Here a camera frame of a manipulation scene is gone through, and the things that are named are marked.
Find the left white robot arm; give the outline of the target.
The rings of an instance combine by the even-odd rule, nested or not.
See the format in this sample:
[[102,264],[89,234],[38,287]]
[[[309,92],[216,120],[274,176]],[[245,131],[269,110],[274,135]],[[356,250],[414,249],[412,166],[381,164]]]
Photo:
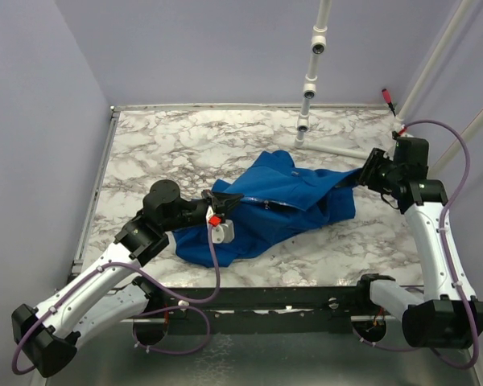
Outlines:
[[[13,311],[12,372],[21,375],[36,370],[45,378],[55,375],[84,343],[114,323],[170,312],[164,294],[181,301],[178,309],[194,310],[211,302],[220,291],[218,286],[206,298],[188,298],[162,285],[143,267],[168,246],[170,231],[206,227],[211,244],[214,228],[222,228],[225,238],[232,239],[233,223],[228,217],[243,197],[204,190],[200,199],[187,201],[176,182],[154,183],[141,209],[97,261],[37,306],[22,304]],[[21,354],[32,364],[24,371],[18,367]]]

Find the blue jacket with white lining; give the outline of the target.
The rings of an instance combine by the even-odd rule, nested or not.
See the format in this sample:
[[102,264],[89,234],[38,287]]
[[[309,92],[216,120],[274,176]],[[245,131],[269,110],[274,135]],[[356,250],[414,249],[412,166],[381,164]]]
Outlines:
[[219,265],[258,257],[300,233],[353,219],[358,172],[298,168],[288,152],[276,150],[261,152],[232,183],[218,179],[213,192],[243,196],[229,215],[233,241],[215,248]]

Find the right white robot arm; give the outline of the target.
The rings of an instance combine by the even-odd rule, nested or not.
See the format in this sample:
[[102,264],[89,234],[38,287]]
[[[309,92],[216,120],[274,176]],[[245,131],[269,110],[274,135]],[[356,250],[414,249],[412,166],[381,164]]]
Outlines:
[[390,276],[366,274],[357,283],[353,304],[362,314],[383,308],[401,322],[411,347],[466,349],[483,331],[483,302],[460,263],[444,185],[427,176],[428,151],[424,139],[398,137],[391,158],[384,150],[372,150],[358,179],[371,191],[396,199],[415,240],[423,297]]

